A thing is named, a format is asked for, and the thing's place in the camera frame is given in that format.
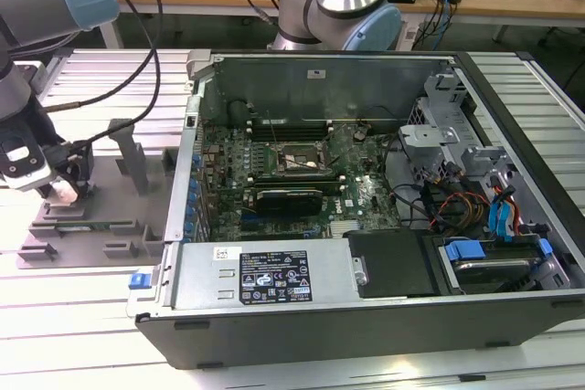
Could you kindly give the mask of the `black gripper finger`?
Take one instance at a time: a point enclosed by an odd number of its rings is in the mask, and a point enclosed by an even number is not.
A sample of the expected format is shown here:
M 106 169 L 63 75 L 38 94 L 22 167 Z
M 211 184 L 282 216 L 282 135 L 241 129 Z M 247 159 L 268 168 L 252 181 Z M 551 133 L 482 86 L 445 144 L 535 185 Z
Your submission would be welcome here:
M 68 173 L 80 200 L 85 198 L 90 191 L 90 178 L 94 165 L 92 144 L 75 144 L 68 161 Z

